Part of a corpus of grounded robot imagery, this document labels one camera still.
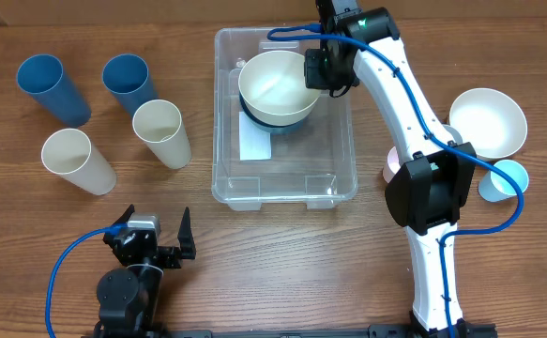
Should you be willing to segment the blue bowl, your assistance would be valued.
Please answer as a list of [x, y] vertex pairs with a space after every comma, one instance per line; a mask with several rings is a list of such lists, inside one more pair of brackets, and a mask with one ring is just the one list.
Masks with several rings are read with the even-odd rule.
[[239, 101], [244, 114], [251, 120], [251, 122], [260, 130], [269, 132], [271, 134], [287, 134], [287, 133], [291, 133], [296, 130], [299, 130], [301, 126], [305, 123], [307, 115], [312, 111], [312, 109], [314, 108], [314, 105], [317, 103], [317, 100], [310, 100], [310, 99], [306, 99], [306, 100], [301, 98], [297, 98], [296, 100], [281, 99], [281, 102], [277, 103], [277, 106], [280, 106], [281, 108], [290, 108], [292, 114], [299, 113], [300, 111], [302, 111], [305, 115], [296, 123], [278, 126], [278, 125], [267, 124], [264, 121], [260, 120], [257, 116], [255, 116], [252, 113], [251, 108], [248, 105], [248, 102], [243, 98], [242, 95], [239, 95]]

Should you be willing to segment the cream bowl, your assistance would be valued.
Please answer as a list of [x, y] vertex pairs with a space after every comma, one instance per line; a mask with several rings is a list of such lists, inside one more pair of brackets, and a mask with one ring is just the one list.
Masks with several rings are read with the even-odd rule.
[[527, 119], [519, 104], [491, 88], [463, 92], [450, 107], [448, 123], [484, 161], [514, 155], [528, 134]]
[[286, 127], [305, 119], [321, 91], [309, 89], [305, 56], [274, 50], [258, 54], [240, 71], [238, 89], [249, 112], [260, 122]]

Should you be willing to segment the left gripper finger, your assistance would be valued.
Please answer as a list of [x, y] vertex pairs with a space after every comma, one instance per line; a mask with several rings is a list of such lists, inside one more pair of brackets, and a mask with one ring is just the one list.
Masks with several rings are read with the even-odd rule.
[[196, 246], [190, 226], [190, 209], [185, 207], [177, 235], [179, 250], [183, 259], [193, 260], [196, 257]]
[[113, 226], [118, 224], [126, 224], [134, 212], [135, 207], [133, 204], [130, 204], [124, 213], [113, 223]]

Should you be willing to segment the light blue small cup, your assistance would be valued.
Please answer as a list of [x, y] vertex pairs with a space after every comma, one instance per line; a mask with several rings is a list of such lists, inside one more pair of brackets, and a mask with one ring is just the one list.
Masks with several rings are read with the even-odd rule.
[[[507, 174], [525, 192], [529, 185], [529, 175], [526, 169], [513, 160], [497, 161], [494, 166]], [[512, 197], [517, 193], [512, 185], [499, 174], [489, 171], [479, 183], [479, 195], [488, 202], [499, 202]]]

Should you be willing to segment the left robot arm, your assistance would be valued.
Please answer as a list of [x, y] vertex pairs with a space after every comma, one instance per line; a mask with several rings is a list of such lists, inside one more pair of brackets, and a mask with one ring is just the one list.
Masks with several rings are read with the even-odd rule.
[[193, 260], [196, 247], [190, 210], [184, 210], [176, 246], [160, 246], [160, 217], [138, 213], [133, 205], [103, 236], [121, 267], [107, 272], [97, 285], [99, 322], [95, 337], [169, 337], [166, 326], [154, 321], [160, 282], [166, 269], [180, 269]]

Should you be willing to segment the cream tall cup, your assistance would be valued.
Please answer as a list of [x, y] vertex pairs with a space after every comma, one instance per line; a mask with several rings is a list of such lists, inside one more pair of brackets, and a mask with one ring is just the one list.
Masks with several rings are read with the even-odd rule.
[[190, 141], [180, 110], [168, 100], [142, 104], [132, 119], [135, 134], [167, 167], [180, 169], [190, 163]]
[[94, 195], [107, 194], [116, 184], [113, 167], [78, 129], [53, 133], [45, 141], [40, 157], [48, 171]]

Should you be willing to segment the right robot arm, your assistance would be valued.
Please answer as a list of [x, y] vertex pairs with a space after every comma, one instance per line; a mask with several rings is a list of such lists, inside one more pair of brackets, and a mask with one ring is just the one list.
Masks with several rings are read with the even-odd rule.
[[400, 169], [385, 189], [387, 208], [408, 238], [415, 297], [411, 325], [420, 337], [465, 337], [456, 296], [454, 232], [477, 155], [437, 120], [408, 65], [397, 24], [385, 8], [319, 1], [307, 52], [307, 87], [345, 93], [364, 85], [384, 118]]

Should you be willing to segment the grey small cup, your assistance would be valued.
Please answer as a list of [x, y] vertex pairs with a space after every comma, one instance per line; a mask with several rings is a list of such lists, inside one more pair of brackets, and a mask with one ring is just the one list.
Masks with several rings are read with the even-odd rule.
[[448, 124], [444, 124], [443, 127], [445, 128], [446, 131], [448, 131], [450, 133], [450, 135], [452, 136], [454, 142], [457, 145], [460, 145], [460, 144], [463, 143], [463, 138], [462, 138], [461, 134], [456, 129], [454, 129], [453, 127], [451, 127]]

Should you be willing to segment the pink small cup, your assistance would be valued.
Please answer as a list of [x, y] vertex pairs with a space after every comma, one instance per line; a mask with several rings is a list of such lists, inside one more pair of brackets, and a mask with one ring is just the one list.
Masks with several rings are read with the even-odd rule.
[[398, 173], [401, 168], [397, 148], [394, 146], [387, 154], [386, 163], [384, 165], [382, 176], [386, 183]]

